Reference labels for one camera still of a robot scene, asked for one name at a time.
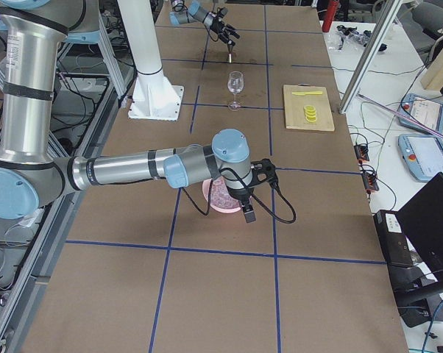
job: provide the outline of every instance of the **cutting board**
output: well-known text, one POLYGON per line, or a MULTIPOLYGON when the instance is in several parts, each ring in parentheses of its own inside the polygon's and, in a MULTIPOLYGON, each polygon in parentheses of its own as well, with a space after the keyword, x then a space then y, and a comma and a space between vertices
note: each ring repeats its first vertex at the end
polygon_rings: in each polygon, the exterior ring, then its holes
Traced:
POLYGON ((286 114, 287 129, 307 131, 334 131, 333 115, 331 114, 330 101, 326 88, 315 86, 284 85, 283 103, 286 114), (323 92, 321 95, 295 96, 292 92, 323 92), (305 119, 303 110, 305 105, 316 108, 316 121, 311 123, 305 119))

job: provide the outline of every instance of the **wine glass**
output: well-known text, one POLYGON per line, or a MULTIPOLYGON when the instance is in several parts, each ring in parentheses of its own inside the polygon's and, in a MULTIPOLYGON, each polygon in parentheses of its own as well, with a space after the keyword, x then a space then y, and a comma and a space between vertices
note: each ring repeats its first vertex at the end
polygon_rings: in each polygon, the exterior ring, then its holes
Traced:
POLYGON ((228 104, 228 108, 232 111, 239 110, 241 104, 236 101, 236 95, 241 93, 244 87, 243 74, 239 71, 230 72, 230 78, 228 79, 228 90, 233 93, 233 101, 228 104))

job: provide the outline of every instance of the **red cylinder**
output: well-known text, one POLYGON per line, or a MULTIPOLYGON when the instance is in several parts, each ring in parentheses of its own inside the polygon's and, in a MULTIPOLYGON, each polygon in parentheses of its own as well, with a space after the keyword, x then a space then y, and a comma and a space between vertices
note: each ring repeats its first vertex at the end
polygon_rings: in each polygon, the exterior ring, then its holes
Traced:
POLYGON ((338 9, 339 0, 330 0, 327 5, 325 19, 323 20, 323 33, 328 33, 331 28, 331 23, 333 22, 334 15, 336 14, 336 10, 338 9))

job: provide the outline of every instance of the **white table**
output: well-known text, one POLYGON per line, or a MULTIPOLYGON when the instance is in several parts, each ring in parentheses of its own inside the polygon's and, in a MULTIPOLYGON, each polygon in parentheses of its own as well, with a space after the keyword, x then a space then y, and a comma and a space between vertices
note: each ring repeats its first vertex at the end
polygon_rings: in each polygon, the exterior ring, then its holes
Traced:
MULTIPOLYGON (((344 44, 342 50, 339 51, 337 49, 340 40, 336 33, 336 27, 340 24, 347 27, 358 27, 359 32, 363 32, 367 29, 372 31, 375 25, 333 22, 330 33, 325 34, 328 54, 330 56, 331 64, 335 69, 336 84, 339 91, 344 92, 352 77, 351 71, 355 69, 362 55, 363 49, 348 42, 344 44)), ((414 70, 423 65, 419 55, 401 26, 394 24, 389 31, 387 38, 384 40, 384 43, 388 46, 387 50, 383 53, 379 53, 375 57, 369 70, 398 74, 414 70)), ((361 84, 360 92, 381 104, 394 103, 391 104, 390 107, 392 109, 397 109, 398 102, 401 100, 418 72, 419 70, 415 70, 414 72, 399 76, 369 72, 361 84)), ((440 92, 425 90, 419 79, 414 83, 410 93, 430 98, 441 96, 440 92)), ((361 133, 369 142, 381 141, 376 134, 386 137, 381 153, 380 144, 370 144, 369 164, 376 169, 378 168, 378 178, 389 185, 397 195, 397 203, 394 206, 394 210, 399 210, 419 189, 424 186, 424 183, 416 181, 408 171, 397 143, 399 135, 405 133, 414 134, 418 132, 401 126, 397 119, 393 119, 392 114, 371 104, 363 104, 363 114, 361 114, 361 103, 361 99, 355 98, 347 111, 347 121, 350 125, 350 131, 361 133)), ((361 136, 351 135, 351 138, 353 143, 356 141, 356 138, 358 143, 365 142, 364 138, 361 136)), ((370 209, 373 213, 381 209, 389 210, 394 203, 392 192, 381 183, 379 183, 379 188, 380 191, 373 193, 370 199, 370 209)), ((408 347, 410 349, 421 349, 425 337, 424 332, 428 329, 428 323, 412 329, 408 328, 403 323, 403 329, 405 331, 408 347)), ((435 323, 431 332, 438 335, 438 338, 429 339, 426 350, 437 352, 436 346, 443 346, 443 324, 435 323)))

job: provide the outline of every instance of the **brown table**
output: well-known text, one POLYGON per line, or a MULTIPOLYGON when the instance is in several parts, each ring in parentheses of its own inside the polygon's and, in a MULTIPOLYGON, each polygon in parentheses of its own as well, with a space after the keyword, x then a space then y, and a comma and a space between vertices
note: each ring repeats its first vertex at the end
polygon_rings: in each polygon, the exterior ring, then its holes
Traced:
MULTIPOLYGON (((121 109, 103 154, 209 143, 245 133, 252 159, 280 167, 298 220, 202 217, 164 181, 88 191, 24 344, 38 352, 406 352, 346 118, 334 133, 287 131, 282 86, 339 94, 314 10, 228 5, 240 29, 232 65, 199 24, 157 23, 166 76, 184 85, 177 122, 136 121, 121 109), (230 112, 230 71, 245 75, 230 112)), ((201 185, 189 193, 204 204, 201 185)), ((268 187, 256 189, 288 210, 268 187)))

